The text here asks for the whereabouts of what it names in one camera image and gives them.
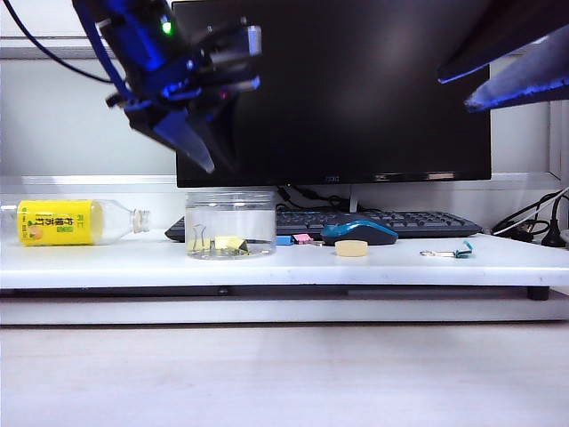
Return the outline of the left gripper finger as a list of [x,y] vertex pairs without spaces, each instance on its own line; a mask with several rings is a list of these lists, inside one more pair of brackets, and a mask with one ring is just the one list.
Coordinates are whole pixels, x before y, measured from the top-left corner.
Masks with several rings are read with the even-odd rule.
[[203,139],[192,130],[187,117],[186,110],[170,111],[152,129],[178,153],[193,161],[205,172],[212,173],[215,165],[210,151]]
[[215,166],[239,168],[233,131],[236,96],[206,97],[190,103],[190,123],[208,148]]

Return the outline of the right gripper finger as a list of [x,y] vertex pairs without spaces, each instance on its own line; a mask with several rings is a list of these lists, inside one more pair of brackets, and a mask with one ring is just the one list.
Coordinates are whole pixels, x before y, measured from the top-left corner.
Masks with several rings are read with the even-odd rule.
[[471,74],[568,24],[566,1],[491,1],[437,72],[442,84]]
[[483,111],[567,99],[568,30],[561,28],[480,85],[464,104],[469,111]]

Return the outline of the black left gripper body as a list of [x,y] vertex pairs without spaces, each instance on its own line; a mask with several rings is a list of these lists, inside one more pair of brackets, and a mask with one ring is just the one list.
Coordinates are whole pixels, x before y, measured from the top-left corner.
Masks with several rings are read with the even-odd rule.
[[214,130],[231,128],[230,44],[112,44],[129,100],[186,105]]

